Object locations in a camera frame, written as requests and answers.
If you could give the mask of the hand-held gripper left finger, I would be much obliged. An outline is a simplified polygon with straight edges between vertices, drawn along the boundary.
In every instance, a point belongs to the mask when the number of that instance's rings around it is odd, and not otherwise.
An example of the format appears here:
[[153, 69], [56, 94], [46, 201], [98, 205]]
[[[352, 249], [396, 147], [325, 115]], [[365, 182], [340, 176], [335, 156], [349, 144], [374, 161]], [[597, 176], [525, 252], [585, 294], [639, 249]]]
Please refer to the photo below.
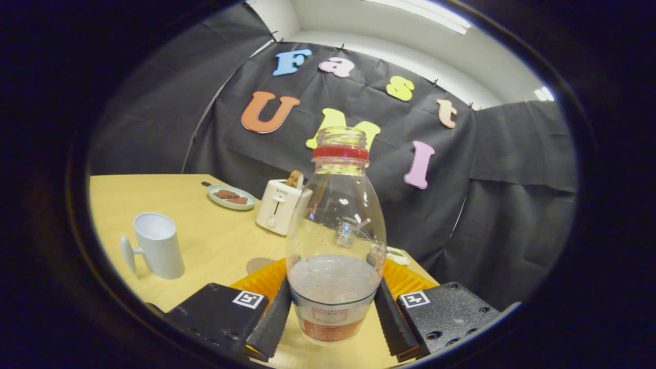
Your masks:
[[291, 307], [285, 259], [230, 286], [207, 283], [178, 306], [148, 307], [195, 343], [237, 360], [268, 362], [276, 354]]

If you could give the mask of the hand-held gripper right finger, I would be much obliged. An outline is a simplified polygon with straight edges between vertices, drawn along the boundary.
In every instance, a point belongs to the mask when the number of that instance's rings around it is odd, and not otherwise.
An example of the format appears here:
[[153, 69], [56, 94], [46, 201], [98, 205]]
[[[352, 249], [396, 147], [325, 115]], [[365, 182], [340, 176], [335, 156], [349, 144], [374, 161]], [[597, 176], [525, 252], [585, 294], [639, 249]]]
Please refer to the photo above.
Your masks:
[[384, 263], [374, 302], [387, 348], [399, 362], [449, 351], [521, 304], [499, 311], [459, 282], [437, 285], [391, 260]]

